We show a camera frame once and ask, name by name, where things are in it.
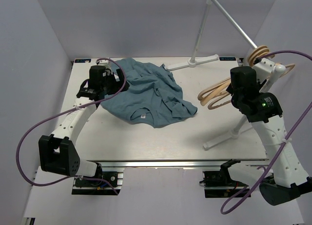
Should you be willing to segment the blue t shirt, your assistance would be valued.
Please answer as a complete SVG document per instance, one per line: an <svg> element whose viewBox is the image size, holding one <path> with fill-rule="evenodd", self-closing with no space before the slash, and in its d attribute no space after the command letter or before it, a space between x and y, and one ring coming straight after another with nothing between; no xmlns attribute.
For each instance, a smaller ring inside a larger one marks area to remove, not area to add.
<svg viewBox="0 0 312 225"><path fill-rule="evenodd" d="M111 65L112 70L119 67L125 71L129 88L101 103L114 116L131 124L161 128L197 113L197 107L183 99L182 88L163 66L124 58Z"/></svg>

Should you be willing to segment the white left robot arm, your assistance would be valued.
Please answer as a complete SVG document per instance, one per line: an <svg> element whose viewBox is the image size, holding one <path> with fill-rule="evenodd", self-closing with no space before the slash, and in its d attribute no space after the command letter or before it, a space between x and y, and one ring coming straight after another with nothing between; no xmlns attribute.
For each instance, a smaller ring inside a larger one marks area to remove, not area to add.
<svg viewBox="0 0 312 225"><path fill-rule="evenodd" d="M81 159L75 144L100 103L128 88L122 69L117 68L113 73L110 66L91 66L88 79L79 87L73 110L67 113L63 122L49 136L43 135L39 139L41 169L68 177L86 177L91 185L99 185L103 180L100 164Z"/></svg>

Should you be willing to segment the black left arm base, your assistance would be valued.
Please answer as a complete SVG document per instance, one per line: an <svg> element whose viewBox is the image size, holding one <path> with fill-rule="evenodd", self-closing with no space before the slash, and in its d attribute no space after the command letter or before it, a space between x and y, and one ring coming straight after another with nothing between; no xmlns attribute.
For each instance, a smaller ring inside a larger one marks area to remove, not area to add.
<svg viewBox="0 0 312 225"><path fill-rule="evenodd" d="M102 168L102 173L95 180L79 176L74 179L72 195L117 196L123 184L123 170Z"/></svg>

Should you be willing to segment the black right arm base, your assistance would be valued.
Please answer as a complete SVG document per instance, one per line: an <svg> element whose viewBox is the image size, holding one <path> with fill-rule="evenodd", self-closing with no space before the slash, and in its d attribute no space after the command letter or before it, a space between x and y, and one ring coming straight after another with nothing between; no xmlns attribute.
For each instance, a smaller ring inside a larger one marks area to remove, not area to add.
<svg viewBox="0 0 312 225"><path fill-rule="evenodd" d="M242 193L236 195L236 198L242 198L249 191L249 187L242 182L227 182L220 171L204 171L199 185L204 187L205 198L230 198L246 187Z"/></svg>

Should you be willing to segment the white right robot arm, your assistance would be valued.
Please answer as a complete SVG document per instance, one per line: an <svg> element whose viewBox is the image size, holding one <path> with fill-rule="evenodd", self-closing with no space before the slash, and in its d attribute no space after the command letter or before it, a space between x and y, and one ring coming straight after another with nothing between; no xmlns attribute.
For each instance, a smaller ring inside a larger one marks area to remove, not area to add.
<svg viewBox="0 0 312 225"><path fill-rule="evenodd" d="M232 96L231 103L247 117L270 159L264 171L248 167L239 160L230 160L220 166L223 184L230 186L237 181L250 187L238 205L256 189L272 206L289 202L312 190L312 178L302 167L290 141L290 135L299 122L286 131L278 99L274 94L264 91L285 70L282 64L274 66L272 72L264 76L264 85L260 84L260 73L250 66L230 70L231 83L228 90Z"/></svg>

